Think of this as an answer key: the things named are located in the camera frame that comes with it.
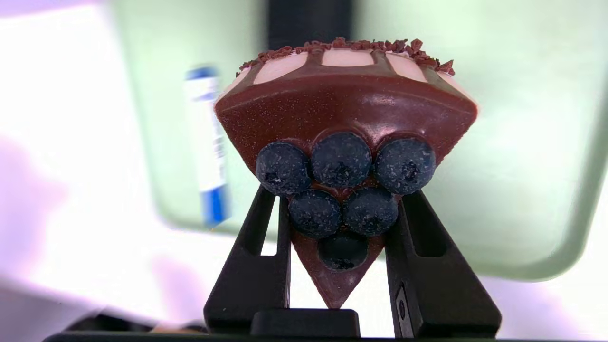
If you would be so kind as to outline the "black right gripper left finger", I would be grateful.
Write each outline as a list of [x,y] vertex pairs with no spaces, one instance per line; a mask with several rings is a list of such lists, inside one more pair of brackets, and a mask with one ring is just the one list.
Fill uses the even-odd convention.
[[287,200],[280,200],[276,252],[261,254],[275,195],[260,187],[204,306],[211,333],[249,333],[256,313],[287,309],[291,238]]

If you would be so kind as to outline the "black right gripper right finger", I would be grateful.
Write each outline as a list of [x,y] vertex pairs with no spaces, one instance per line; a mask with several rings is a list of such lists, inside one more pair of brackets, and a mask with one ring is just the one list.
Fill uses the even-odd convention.
[[496,336],[500,310],[423,192],[399,201],[385,251],[395,336]]

